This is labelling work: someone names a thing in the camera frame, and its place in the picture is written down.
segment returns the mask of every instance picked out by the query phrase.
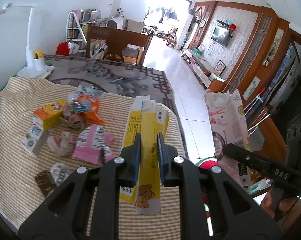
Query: striped tablecloth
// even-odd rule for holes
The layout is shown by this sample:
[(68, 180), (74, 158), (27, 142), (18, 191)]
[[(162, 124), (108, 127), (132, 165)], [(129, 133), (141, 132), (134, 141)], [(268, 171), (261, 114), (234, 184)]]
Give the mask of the striped tablecloth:
[[(33, 110), (59, 99), (67, 99), (76, 88), (56, 85), (43, 79), (10, 78), (0, 93), (0, 212), (16, 227), (41, 204), (43, 195), (34, 176), (63, 162), (75, 169), (78, 166), (96, 166), (59, 157), (44, 144), (41, 154), (33, 158), (20, 145), (32, 124)], [(106, 94), (100, 103), (99, 113), (105, 120), (105, 129), (116, 137), (110, 146), (119, 155), (129, 108), (134, 98)], [(166, 106), (169, 124), (165, 143), (176, 147), (184, 156), (178, 121)], [(53, 128), (52, 135), (73, 130), (60, 124)], [(137, 215), (135, 206), (120, 200), (119, 239), (180, 239), (180, 207), (178, 188), (161, 189), (162, 212), (153, 216)]]

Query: wall picture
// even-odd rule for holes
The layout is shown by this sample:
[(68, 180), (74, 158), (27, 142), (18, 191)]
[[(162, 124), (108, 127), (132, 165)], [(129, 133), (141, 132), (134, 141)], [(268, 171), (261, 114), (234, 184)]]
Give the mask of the wall picture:
[(267, 66), (268, 63), (274, 59), (274, 56), (278, 50), (278, 47), (283, 38), (283, 35), (284, 35), (284, 31), (282, 29), (277, 29), (275, 38), (273, 40), (273, 44), (270, 47), (270, 51), (268, 52), (267, 57), (263, 62), (263, 65)]
[(258, 86), (260, 79), (258, 77), (254, 77), (248, 88), (246, 89), (245, 93), (243, 94), (243, 98), (247, 100), (251, 94), (254, 92), (255, 88)]
[(220, 60), (218, 61), (215, 70), (216, 70), (216, 74), (221, 75), (223, 73), (223, 71), (225, 70), (226, 65)]

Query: wall-mounted tv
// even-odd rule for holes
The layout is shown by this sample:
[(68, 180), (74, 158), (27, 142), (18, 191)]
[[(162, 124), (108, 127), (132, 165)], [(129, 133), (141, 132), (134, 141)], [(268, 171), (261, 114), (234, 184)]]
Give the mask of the wall-mounted tv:
[(232, 30), (217, 25), (212, 34), (212, 39), (214, 41), (217, 41), (222, 46), (226, 47), (230, 38), (232, 38), (232, 33)]

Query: chair backrest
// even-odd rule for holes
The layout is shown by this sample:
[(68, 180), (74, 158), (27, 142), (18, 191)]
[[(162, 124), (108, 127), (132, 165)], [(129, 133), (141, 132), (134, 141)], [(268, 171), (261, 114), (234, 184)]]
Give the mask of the chair backrest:
[(91, 39), (106, 40), (108, 46), (107, 52), (103, 59), (107, 58), (109, 54), (118, 55), (122, 62), (124, 62), (123, 50), (128, 44), (143, 47), (144, 50), (140, 57), (139, 65), (142, 65), (145, 59), (146, 52), (152, 40), (152, 35), (143, 33), (130, 32), (120, 29), (96, 27), (89, 24), (87, 35), (86, 57), (90, 56)]

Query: wooden chair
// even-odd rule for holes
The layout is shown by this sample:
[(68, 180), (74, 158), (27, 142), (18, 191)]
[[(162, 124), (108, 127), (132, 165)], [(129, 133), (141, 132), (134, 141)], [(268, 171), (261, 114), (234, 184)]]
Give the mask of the wooden chair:
[(178, 42), (178, 37), (176, 36), (178, 28), (173, 27), (171, 29), (171, 31), (168, 34), (168, 38), (167, 38), (167, 46), (172, 46), (172, 48), (174, 48), (177, 45)]
[(85, 57), (90, 56), (91, 39), (106, 40), (108, 46), (103, 59), (124, 62), (123, 50), (128, 44), (144, 48), (140, 50), (137, 64), (142, 65), (153, 35), (130, 32), (120, 29), (96, 27), (89, 24)]

